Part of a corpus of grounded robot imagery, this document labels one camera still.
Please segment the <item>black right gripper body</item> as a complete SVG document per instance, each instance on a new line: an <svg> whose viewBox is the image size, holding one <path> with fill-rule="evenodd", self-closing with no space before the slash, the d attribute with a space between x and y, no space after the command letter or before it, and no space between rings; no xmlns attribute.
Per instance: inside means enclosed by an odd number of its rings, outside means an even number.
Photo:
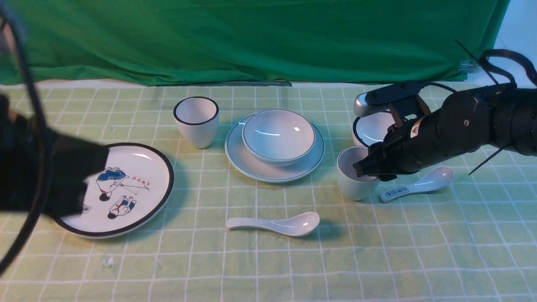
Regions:
<svg viewBox="0 0 537 302"><path fill-rule="evenodd" d="M415 174L445 161L445 149L437 134L438 122L437 113L411 119L387 132L382 142L371 145L368 156L378 158L378 178L383 182L393 180L399 174Z"/></svg>

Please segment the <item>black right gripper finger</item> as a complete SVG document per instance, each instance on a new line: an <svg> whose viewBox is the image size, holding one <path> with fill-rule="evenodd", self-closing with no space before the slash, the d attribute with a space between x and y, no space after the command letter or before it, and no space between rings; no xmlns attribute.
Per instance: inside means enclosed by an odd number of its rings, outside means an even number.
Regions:
<svg viewBox="0 0 537 302"><path fill-rule="evenodd" d="M367 156L362 160L359 160L353 163L353 168L355 174L358 178L368 176L368 177L378 177L379 172L379 162L378 158L375 156Z"/></svg>

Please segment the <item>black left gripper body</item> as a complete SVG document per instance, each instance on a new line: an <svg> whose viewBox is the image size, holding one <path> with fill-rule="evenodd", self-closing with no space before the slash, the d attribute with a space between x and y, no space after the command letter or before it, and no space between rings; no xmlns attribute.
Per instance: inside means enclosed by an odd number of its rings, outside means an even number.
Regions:
<svg viewBox="0 0 537 302"><path fill-rule="evenodd" d="M51 184L44 191L46 201L38 214L50 218L80 216L88 191L88 178L105 169L109 148L43 128L52 147Z"/></svg>

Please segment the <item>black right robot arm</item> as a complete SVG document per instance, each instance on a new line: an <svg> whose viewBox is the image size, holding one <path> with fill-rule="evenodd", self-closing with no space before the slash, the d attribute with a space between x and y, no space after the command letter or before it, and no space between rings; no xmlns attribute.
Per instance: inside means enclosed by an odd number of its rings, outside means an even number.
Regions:
<svg viewBox="0 0 537 302"><path fill-rule="evenodd" d="M368 156L353 164L357 176L387 182L484 145L536 155L535 89L503 83L456 91L432 112L419 96L424 87L422 82L405 81L355 98L357 117L388 109L394 119L384 139L371 145Z"/></svg>

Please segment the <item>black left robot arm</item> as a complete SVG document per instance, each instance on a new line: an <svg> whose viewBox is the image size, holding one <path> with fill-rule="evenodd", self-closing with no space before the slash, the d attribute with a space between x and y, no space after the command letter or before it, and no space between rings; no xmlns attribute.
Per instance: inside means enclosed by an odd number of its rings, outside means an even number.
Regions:
<svg viewBox="0 0 537 302"><path fill-rule="evenodd" d="M1 94L1 211L28 212L38 181L39 151L35 121L8 108ZM86 179L105 169L109 149L98 143L47 128L52 142L52 183L44 214L52 218L80 215Z"/></svg>

